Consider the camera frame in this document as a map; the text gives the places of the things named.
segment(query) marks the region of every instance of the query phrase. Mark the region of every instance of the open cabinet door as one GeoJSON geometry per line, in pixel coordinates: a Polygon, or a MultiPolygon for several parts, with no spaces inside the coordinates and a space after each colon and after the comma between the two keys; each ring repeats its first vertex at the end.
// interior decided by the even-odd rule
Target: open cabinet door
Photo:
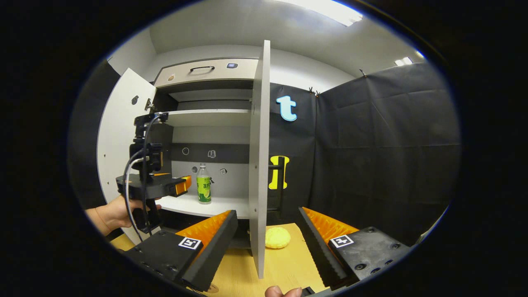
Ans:
{"type": "Polygon", "coordinates": [[[268,210],[270,42],[264,40],[253,82],[249,139],[249,230],[259,278],[264,277],[268,210]]]}
{"type": "MultiPolygon", "coordinates": [[[[134,118],[148,113],[147,100],[152,101],[155,94],[156,87],[128,68],[108,98],[97,136],[97,171],[107,203],[119,196],[116,177],[123,175],[129,159],[129,146],[136,135],[134,118]]],[[[122,229],[134,244],[140,242],[132,227],[122,229]]],[[[148,237],[139,233],[142,238],[148,237]]]]}

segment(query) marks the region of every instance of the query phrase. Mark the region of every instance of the orange ridged surface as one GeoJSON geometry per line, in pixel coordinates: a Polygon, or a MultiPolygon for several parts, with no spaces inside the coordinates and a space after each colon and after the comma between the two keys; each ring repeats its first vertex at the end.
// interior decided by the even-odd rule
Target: orange ridged surface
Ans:
{"type": "Polygon", "coordinates": [[[303,209],[308,218],[310,218],[310,220],[312,221],[312,224],[314,224],[315,228],[325,241],[326,245],[328,245],[328,242],[332,238],[359,231],[359,229],[356,229],[350,225],[347,225],[329,216],[321,214],[317,211],[313,211],[306,207],[303,207],[303,209]]]}
{"type": "Polygon", "coordinates": [[[189,238],[199,239],[203,243],[202,250],[198,253],[195,259],[202,254],[206,246],[211,242],[214,235],[220,229],[220,226],[224,223],[225,219],[228,217],[230,210],[223,212],[219,215],[205,219],[199,223],[192,225],[189,228],[185,228],[181,231],[178,231],[176,234],[180,236],[185,236],[189,238]]]}

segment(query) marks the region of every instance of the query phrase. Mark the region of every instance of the cabinet shelf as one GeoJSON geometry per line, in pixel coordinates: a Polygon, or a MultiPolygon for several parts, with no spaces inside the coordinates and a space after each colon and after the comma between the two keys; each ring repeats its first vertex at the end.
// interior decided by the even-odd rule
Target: cabinet shelf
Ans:
{"type": "Polygon", "coordinates": [[[165,122],[173,127],[190,126],[244,126],[249,127],[247,109],[193,109],[169,112],[165,122]]]}
{"type": "Polygon", "coordinates": [[[162,209],[188,215],[213,217],[234,209],[239,219],[249,218],[248,198],[213,197],[211,204],[201,204],[196,194],[187,193],[178,197],[165,196],[156,203],[161,205],[162,209]]]}

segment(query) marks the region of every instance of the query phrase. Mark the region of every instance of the human hand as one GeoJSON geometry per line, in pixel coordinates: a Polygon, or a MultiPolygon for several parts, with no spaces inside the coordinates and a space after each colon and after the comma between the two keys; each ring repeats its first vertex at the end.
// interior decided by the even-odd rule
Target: human hand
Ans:
{"type": "MultiPolygon", "coordinates": [[[[141,200],[128,200],[130,209],[143,209],[141,200]]],[[[107,205],[88,209],[86,211],[88,217],[92,220],[97,229],[103,234],[108,235],[110,232],[121,227],[132,227],[132,222],[128,216],[127,206],[125,204],[125,197],[120,195],[107,205]]]]}
{"type": "Polygon", "coordinates": [[[286,294],[282,294],[279,286],[271,286],[265,292],[265,297],[300,297],[303,289],[298,287],[296,289],[291,289],[286,294]]]}

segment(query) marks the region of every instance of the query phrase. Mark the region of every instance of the drawer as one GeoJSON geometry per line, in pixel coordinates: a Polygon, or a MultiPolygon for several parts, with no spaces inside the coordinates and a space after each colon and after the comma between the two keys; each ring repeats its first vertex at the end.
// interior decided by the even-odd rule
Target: drawer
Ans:
{"type": "Polygon", "coordinates": [[[177,64],[162,68],[154,86],[159,89],[200,81],[253,81],[257,63],[258,59],[216,59],[177,64]]]}

